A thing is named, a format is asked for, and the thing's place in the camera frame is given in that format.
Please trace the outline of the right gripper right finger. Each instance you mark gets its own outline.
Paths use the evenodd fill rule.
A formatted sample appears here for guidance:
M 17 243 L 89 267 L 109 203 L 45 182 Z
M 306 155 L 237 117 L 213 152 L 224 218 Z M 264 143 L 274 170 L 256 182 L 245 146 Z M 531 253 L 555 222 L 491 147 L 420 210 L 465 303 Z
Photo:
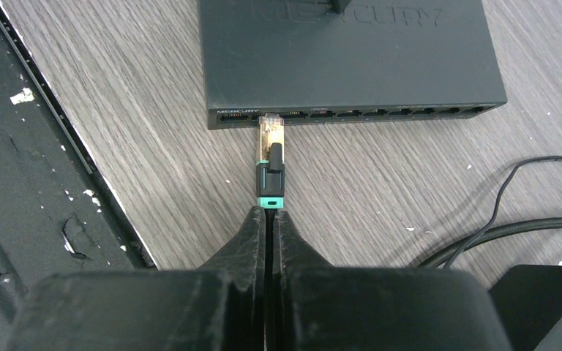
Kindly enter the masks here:
M 335 267 L 273 213 L 275 350 L 510 350 L 484 287 L 438 268 Z

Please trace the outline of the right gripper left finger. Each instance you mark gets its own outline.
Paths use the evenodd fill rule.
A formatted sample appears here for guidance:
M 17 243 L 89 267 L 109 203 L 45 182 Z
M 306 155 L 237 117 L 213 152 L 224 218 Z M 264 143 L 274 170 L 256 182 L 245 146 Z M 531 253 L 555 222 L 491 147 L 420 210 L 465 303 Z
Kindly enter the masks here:
M 7 350 L 262 350 L 266 213 L 195 270 L 57 274 L 32 287 Z

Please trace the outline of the black power adapter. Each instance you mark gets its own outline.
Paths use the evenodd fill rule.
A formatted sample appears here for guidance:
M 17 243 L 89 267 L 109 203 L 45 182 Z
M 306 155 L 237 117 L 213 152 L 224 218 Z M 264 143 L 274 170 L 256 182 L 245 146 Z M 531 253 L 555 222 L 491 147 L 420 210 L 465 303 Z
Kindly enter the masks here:
M 562 266 L 516 265 L 489 294 L 514 350 L 562 350 Z

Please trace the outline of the black network switch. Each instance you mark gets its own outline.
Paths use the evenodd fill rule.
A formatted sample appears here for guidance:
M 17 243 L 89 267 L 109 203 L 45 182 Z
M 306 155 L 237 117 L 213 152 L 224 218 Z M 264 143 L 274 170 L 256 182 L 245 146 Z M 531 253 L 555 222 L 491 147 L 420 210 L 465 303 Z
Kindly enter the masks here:
M 480 1 L 200 1 L 208 127 L 473 118 L 506 104 Z

